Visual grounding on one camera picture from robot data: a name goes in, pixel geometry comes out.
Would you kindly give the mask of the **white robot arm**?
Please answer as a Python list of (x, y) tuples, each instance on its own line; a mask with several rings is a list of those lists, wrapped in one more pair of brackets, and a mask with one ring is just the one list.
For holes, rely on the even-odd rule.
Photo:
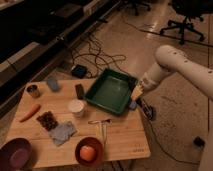
[[(171, 45), (157, 48), (155, 62), (139, 79), (137, 89), (145, 95), (174, 72), (182, 75), (213, 102), (213, 70), (189, 60), (185, 52)], [(208, 134), (198, 171), (213, 171), (213, 128)]]

